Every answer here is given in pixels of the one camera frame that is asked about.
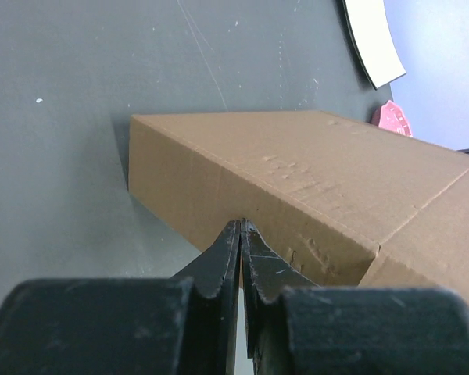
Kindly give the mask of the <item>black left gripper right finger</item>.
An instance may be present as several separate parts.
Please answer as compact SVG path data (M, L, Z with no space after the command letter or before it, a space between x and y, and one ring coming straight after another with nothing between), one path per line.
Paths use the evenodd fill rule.
M439 287L322 287L241 222L257 374L469 374L469 308Z

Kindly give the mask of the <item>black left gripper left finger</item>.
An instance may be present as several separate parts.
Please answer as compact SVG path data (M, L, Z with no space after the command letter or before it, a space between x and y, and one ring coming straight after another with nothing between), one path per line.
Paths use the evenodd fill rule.
M0 307L0 374L232 374L241 224L169 278L27 280Z

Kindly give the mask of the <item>brown cardboard box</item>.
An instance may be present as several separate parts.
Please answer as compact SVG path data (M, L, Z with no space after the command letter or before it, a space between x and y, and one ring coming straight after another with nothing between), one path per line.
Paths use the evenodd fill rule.
M198 249L251 220L323 286L469 305L469 155L327 112L134 115L130 193Z

